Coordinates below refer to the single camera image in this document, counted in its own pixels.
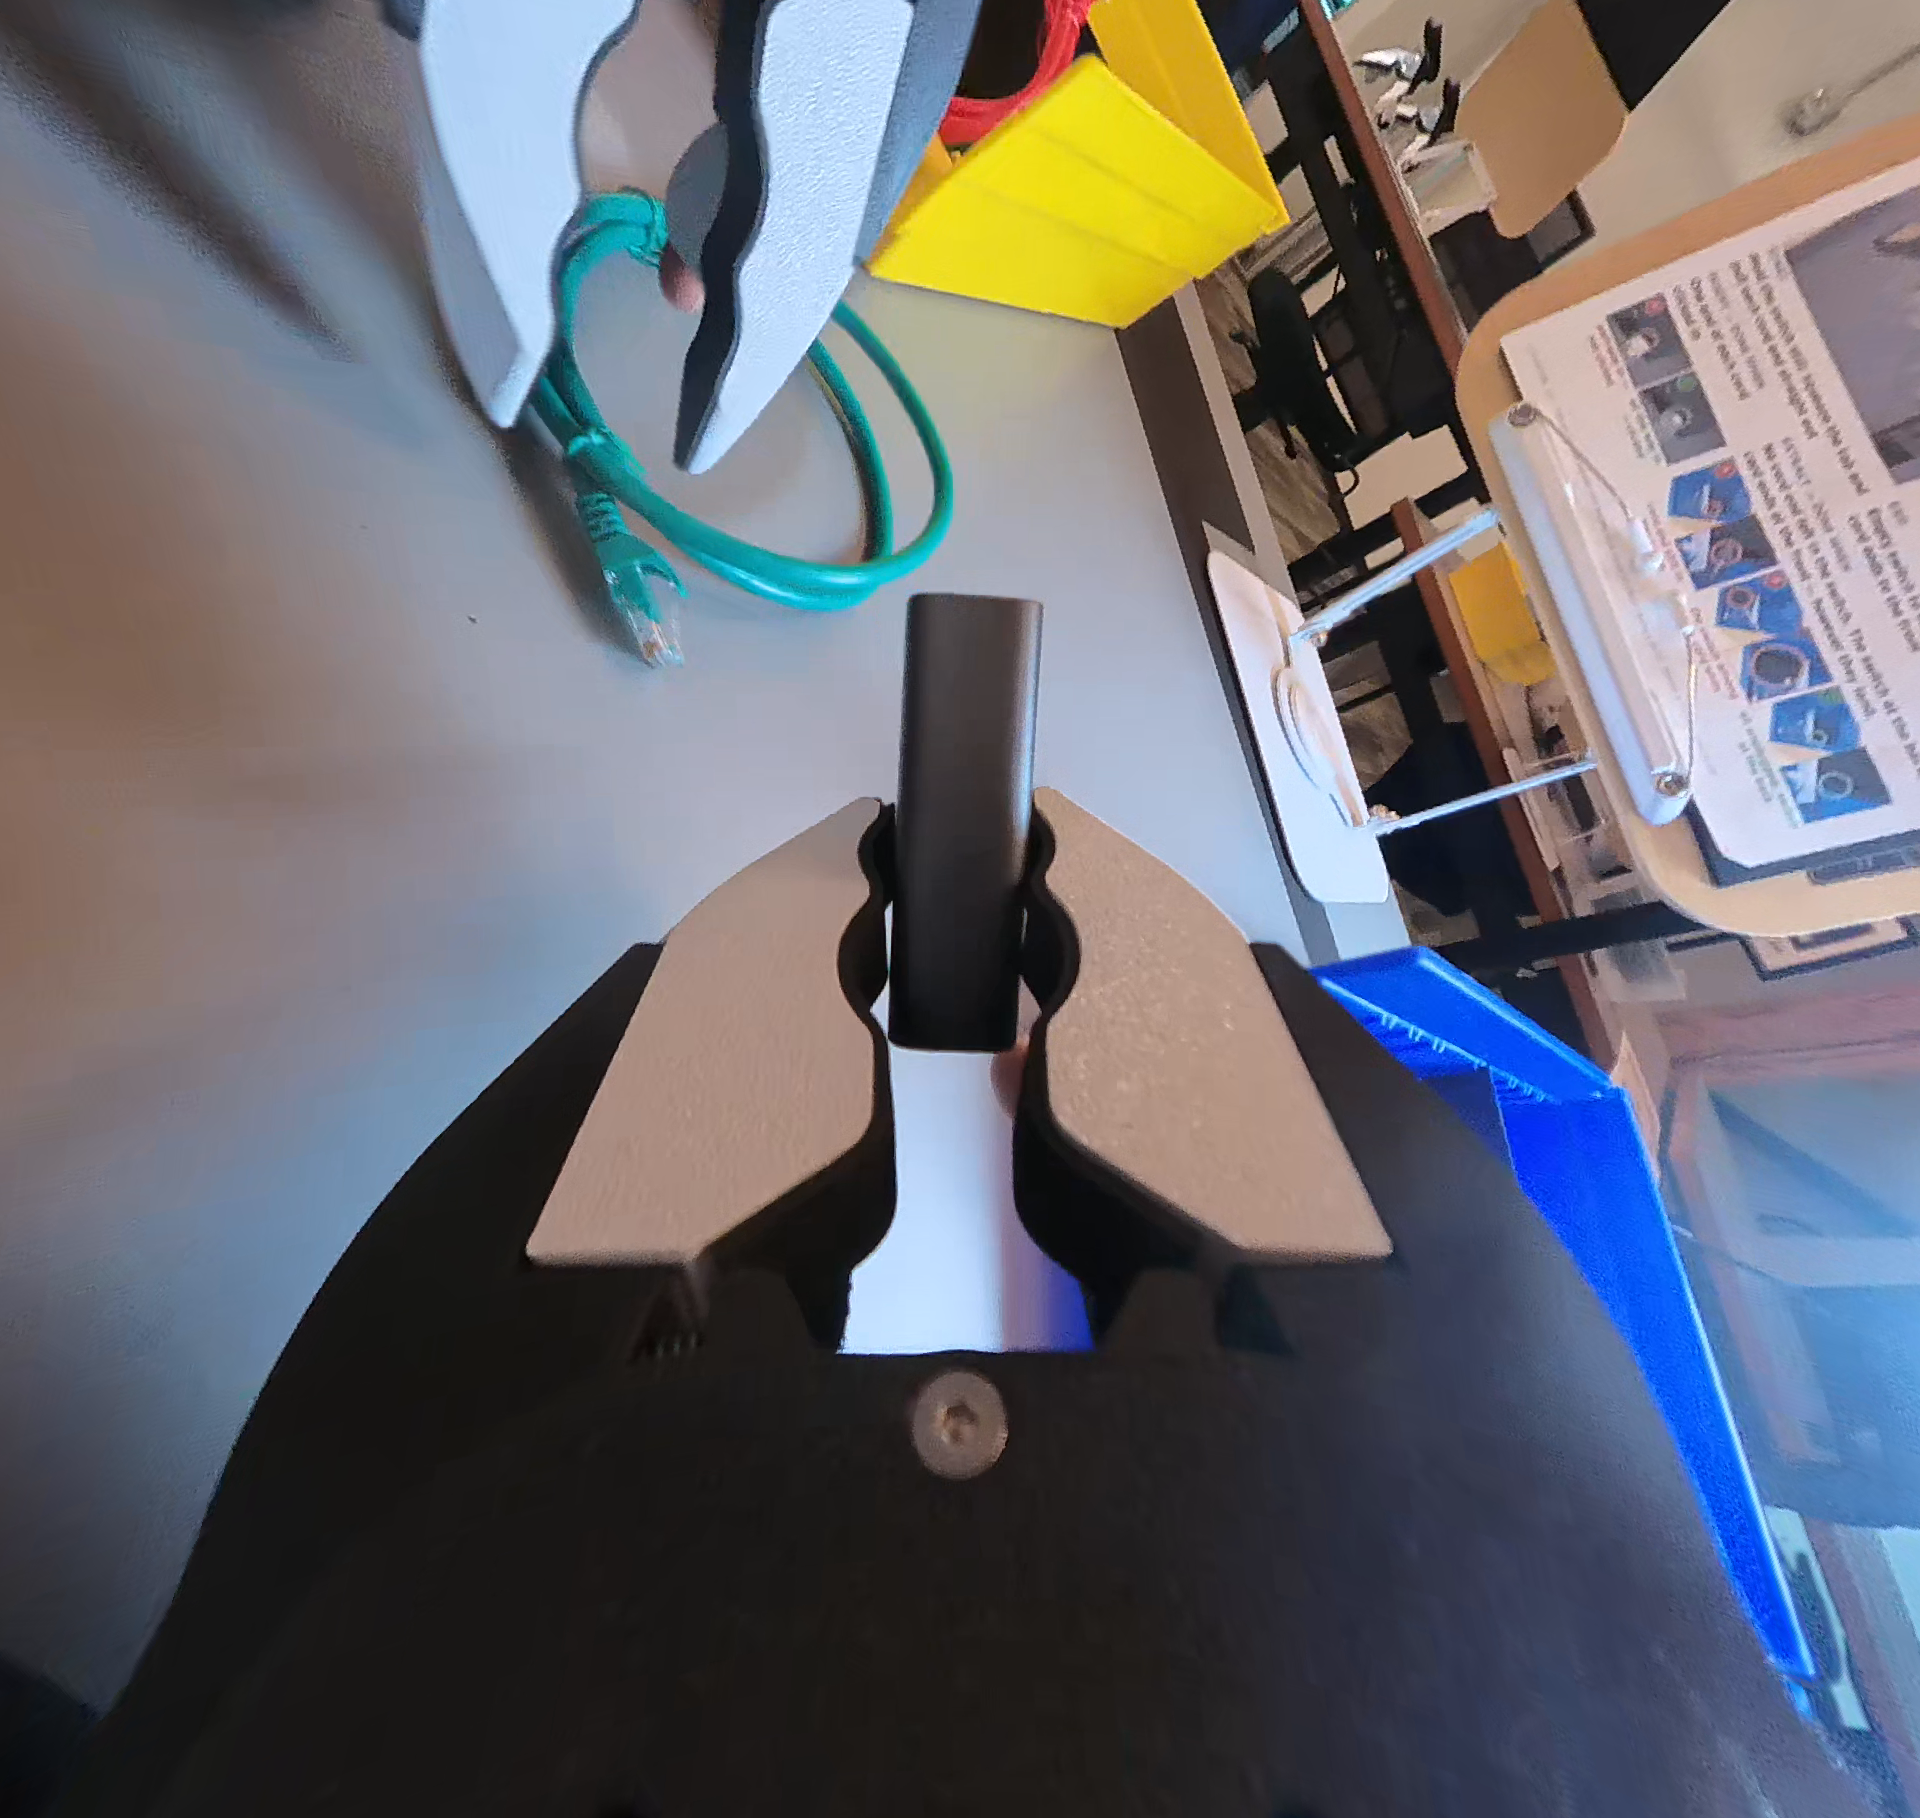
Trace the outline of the tan wooden chair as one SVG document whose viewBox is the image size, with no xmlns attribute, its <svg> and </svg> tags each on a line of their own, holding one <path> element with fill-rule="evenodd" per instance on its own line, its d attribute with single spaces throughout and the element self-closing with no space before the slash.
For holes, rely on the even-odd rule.
<svg viewBox="0 0 1920 1818">
<path fill-rule="evenodd" d="M 1524 239 L 1618 148 L 1630 107 L 1579 0 L 1548 0 L 1464 92 L 1459 133 L 1495 189 L 1489 221 Z"/>
</svg>

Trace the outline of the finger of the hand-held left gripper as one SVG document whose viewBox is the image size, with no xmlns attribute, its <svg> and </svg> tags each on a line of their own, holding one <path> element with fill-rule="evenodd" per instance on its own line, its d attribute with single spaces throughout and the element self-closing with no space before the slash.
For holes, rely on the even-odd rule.
<svg viewBox="0 0 1920 1818">
<path fill-rule="evenodd" d="M 981 0 L 722 0 L 715 127 L 674 171 L 704 310 L 674 463 L 706 473 L 806 362 L 946 116 Z"/>
<path fill-rule="evenodd" d="M 512 427 L 556 343 L 556 248 L 584 197 L 580 116 L 640 0 L 424 0 L 420 217 L 476 409 Z"/>
</svg>

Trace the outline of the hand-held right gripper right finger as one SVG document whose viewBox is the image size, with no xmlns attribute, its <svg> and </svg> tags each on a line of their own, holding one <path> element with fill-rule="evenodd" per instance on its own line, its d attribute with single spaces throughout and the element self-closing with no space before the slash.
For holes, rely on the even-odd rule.
<svg viewBox="0 0 1920 1818">
<path fill-rule="evenodd" d="M 1381 1263 L 1393 1237 L 1242 929 L 1036 794 L 1017 1207 L 1064 1269 Z"/>
</svg>

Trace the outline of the white document stand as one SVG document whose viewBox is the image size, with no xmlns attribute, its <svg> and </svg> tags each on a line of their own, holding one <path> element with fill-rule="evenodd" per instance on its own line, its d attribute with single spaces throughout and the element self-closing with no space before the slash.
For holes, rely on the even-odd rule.
<svg viewBox="0 0 1920 1818">
<path fill-rule="evenodd" d="M 1440 576 L 1445 560 L 1507 536 L 1501 508 L 1483 508 L 1453 532 L 1405 548 L 1402 560 L 1311 614 L 1235 557 L 1209 553 L 1209 592 L 1261 775 L 1283 823 L 1290 867 L 1321 905 L 1386 901 L 1382 839 L 1572 775 L 1618 778 L 1630 810 L 1656 828 L 1683 822 L 1693 806 L 1703 652 L 1693 588 L 1656 532 L 1654 512 L 1635 508 L 1537 405 L 1511 406 L 1489 437 L 1516 497 L 1533 582 L 1567 648 L 1561 672 L 1590 696 L 1598 723 L 1598 752 L 1567 767 L 1396 822 L 1368 806 L 1333 700 L 1328 640 L 1372 605 Z"/>
</svg>

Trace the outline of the black ethernet port adapter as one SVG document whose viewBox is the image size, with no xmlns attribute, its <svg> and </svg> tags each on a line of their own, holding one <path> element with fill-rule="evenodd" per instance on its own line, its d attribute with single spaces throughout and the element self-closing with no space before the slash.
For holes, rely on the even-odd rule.
<svg viewBox="0 0 1920 1818">
<path fill-rule="evenodd" d="M 1020 1029 L 1044 608 L 906 605 L 889 1036 L 1000 1054 Z"/>
</svg>

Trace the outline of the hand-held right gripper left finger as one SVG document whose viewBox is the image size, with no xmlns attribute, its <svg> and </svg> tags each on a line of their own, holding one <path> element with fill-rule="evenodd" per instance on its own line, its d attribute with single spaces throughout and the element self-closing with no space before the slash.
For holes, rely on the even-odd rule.
<svg viewBox="0 0 1920 1818">
<path fill-rule="evenodd" d="M 878 1054 L 839 946 L 870 910 L 860 796 L 737 872 L 666 937 L 528 1237 L 552 1267 L 688 1269 L 852 1152 Z"/>
</svg>

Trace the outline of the blue plastic bin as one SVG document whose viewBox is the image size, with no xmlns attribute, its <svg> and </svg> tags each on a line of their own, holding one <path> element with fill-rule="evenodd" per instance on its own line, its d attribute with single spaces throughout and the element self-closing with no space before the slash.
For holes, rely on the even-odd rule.
<svg viewBox="0 0 1920 1818">
<path fill-rule="evenodd" d="M 1476 1128 L 1501 1120 L 1488 1140 L 1639 1360 L 1719 1561 L 1766 1654 L 1804 1704 L 1817 1679 L 1814 1652 L 1627 1092 L 1432 950 L 1311 974 L 1428 1085 L 1488 1085 L 1468 1120 Z"/>
</svg>

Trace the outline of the small yellow plastic bin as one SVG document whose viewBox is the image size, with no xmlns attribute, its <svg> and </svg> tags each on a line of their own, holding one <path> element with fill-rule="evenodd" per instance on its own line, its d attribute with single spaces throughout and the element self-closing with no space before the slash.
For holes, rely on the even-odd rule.
<svg viewBox="0 0 1920 1818">
<path fill-rule="evenodd" d="M 1468 648 L 1497 681 L 1535 688 L 1557 675 L 1543 625 L 1507 541 L 1489 542 L 1448 576 Z"/>
</svg>

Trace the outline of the large yellow plastic bin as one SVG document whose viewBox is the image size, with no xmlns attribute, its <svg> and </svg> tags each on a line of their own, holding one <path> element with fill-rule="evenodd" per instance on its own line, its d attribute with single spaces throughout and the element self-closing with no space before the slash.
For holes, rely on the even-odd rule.
<svg viewBox="0 0 1920 1818">
<path fill-rule="evenodd" d="M 1120 330 L 1287 225 L 1196 0 L 1100 0 L 1091 38 L 977 144 L 929 148 L 876 279 Z"/>
</svg>

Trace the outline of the brown wooden desk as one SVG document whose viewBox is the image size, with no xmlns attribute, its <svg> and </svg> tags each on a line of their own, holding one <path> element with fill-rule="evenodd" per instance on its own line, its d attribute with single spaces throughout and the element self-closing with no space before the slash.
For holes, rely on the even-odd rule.
<svg viewBox="0 0 1920 1818">
<path fill-rule="evenodd" d="M 1405 173 L 1376 127 L 1376 112 L 1362 94 L 1362 82 L 1337 40 L 1324 0 L 1297 0 L 1297 6 L 1302 26 L 1311 38 L 1314 66 L 1337 102 L 1334 143 L 1357 181 L 1368 184 L 1376 207 L 1381 209 L 1381 221 L 1392 239 L 1392 255 L 1398 263 L 1416 303 L 1420 304 L 1428 339 L 1448 367 L 1448 374 L 1455 377 L 1461 356 L 1468 344 L 1468 331 L 1461 320 L 1453 292 L 1445 283 L 1442 267 L 1434 260 L 1428 239 L 1420 231 L 1420 217 L 1408 193 Z"/>
<path fill-rule="evenodd" d="M 1453 681 L 1453 697 L 1461 705 L 1471 752 L 1455 760 L 1461 775 L 1442 778 L 1445 796 L 1483 794 L 1511 778 L 1495 719 L 1476 685 L 1473 657 L 1464 635 L 1453 624 L 1453 608 L 1445 593 L 1445 561 L 1426 560 L 1426 570 L 1416 576 L 1420 605 L 1434 635 L 1437 649 Z M 1483 982 L 1501 982 L 1507 990 L 1524 993 L 1521 969 L 1515 963 L 1508 941 L 1545 937 L 1548 926 L 1561 919 L 1566 905 L 1553 885 L 1553 874 L 1543 858 L 1533 827 L 1516 799 L 1497 799 L 1440 822 L 1437 831 L 1448 835 L 1461 862 L 1468 905 L 1476 919 L 1476 941 L 1459 941 L 1455 965 Z M 1548 990 L 1533 990 L 1524 1011 L 1566 1044 L 1572 1044 L 1602 1072 L 1612 1072 L 1618 1060 L 1618 1038 L 1612 1038 L 1598 993 L 1583 965 L 1567 958 L 1548 959 L 1543 969 Z"/>
</svg>

